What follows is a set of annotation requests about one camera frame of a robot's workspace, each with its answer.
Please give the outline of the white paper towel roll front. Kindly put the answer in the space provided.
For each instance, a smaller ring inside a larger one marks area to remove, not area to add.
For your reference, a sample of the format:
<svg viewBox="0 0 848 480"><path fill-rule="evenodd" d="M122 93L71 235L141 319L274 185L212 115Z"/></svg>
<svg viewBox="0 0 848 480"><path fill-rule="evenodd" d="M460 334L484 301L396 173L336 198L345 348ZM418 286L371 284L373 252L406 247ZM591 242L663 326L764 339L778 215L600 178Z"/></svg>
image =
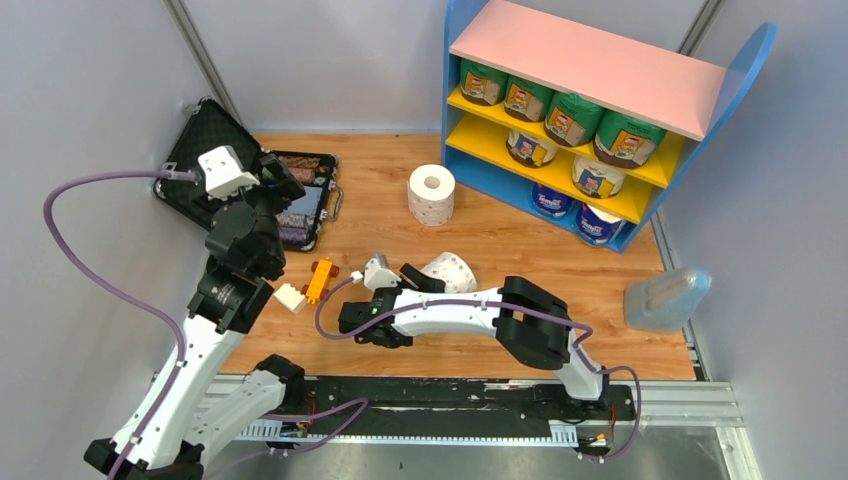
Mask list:
<svg viewBox="0 0 848 480"><path fill-rule="evenodd" d="M478 286L471 267L459 255L452 252L442 252L421 271L430 278L443 281L445 293L470 293Z"/></svg>

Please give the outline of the blue Tempo tissue pack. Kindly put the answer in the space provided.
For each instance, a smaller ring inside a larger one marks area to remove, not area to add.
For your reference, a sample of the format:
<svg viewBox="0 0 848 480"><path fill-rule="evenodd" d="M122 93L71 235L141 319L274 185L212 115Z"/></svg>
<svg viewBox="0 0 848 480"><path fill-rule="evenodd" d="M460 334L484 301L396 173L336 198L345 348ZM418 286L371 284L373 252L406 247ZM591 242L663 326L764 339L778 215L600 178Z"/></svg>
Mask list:
<svg viewBox="0 0 848 480"><path fill-rule="evenodd" d="M570 212L575 200L563 192L535 183L531 190L531 203L543 215L563 218Z"/></svg>

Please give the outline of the cream roll blue picture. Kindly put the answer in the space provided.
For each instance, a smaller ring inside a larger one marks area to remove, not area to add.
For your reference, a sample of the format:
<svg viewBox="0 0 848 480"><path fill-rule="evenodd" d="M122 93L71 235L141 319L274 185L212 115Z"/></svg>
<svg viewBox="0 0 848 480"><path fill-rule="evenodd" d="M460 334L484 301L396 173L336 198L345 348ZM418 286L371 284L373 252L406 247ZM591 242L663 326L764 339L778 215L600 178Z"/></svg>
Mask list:
<svg viewBox="0 0 848 480"><path fill-rule="evenodd" d="M511 130L506 140L508 154L528 168L541 168L550 164L558 148L519 130Z"/></svg>

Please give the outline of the cream roll brown band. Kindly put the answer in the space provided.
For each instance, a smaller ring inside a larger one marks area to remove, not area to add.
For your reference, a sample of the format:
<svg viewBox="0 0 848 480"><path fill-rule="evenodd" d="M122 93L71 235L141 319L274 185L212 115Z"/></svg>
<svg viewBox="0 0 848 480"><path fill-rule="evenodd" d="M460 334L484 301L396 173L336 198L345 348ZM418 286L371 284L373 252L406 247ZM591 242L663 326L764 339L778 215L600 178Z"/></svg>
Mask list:
<svg viewBox="0 0 848 480"><path fill-rule="evenodd" d="M617 195L627 175L609 165L588 157L576 156L572 168L572 181L583 194L597 199Z"/></svg>

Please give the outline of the plain green roll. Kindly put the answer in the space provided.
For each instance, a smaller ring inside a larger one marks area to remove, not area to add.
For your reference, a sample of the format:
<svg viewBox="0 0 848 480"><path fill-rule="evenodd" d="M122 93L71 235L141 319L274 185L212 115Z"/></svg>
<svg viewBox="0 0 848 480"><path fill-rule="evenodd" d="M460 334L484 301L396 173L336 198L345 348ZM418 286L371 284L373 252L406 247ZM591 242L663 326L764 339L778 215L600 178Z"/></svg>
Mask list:
<svg viewBox="0 0 848 480"><path fill-rule="evenodd" d="M508 78L506 72L467 58L460 61L461 95L473 104L493 106L501 103L506 95Z"/></svg>

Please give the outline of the green roll brown band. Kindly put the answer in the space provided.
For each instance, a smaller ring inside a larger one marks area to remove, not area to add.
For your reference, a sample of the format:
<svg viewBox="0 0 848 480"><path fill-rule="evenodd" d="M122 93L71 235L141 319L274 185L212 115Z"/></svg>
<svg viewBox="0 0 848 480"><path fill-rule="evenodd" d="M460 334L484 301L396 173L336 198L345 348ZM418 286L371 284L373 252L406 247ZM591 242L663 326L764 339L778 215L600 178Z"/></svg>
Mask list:
<svg viewBox="0 0 848 480"><path fill-rule="evenodd" d="M594 138L606 109L576 93L556 92L543 121L545 133L557 144L577 147Z"/></svg>

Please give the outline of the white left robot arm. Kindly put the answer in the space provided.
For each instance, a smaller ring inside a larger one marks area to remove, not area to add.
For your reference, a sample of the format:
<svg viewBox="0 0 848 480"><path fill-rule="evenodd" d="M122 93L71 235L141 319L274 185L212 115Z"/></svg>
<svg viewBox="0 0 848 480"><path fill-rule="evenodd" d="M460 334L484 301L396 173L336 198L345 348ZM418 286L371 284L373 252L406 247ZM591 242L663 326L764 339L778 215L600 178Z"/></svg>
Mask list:
<svg viewBox="0 0 848 480"><path fill-rule="evenodd" d="M198 164L207 197L222 203L205 240L209 258L162 374L125 425L84 454L110 479L199 479L252 422L276 409L296 412L306 400L303 368L272 354L221 404L196 412L271 299L285 267L277 216L305 194L274 154L245 167L225 146Z"/></svg>

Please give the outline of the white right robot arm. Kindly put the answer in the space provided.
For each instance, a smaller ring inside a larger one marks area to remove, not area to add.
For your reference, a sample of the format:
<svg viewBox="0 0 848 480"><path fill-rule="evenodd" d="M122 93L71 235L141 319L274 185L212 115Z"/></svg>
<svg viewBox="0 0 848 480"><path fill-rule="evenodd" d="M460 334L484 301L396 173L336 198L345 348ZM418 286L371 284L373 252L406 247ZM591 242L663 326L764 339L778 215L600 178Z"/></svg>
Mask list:
<svg viewBox="0 0 848 480"><path fill-rule="evenodd" d="M596 417L611 403L602 367L581 346L591 327L573 321L563 300L520 276L467 293L381 286L369 301L344 303L338 327L344 338L386 348L434 334L490 337L518 363L554 373L580 415Z"/></svg>

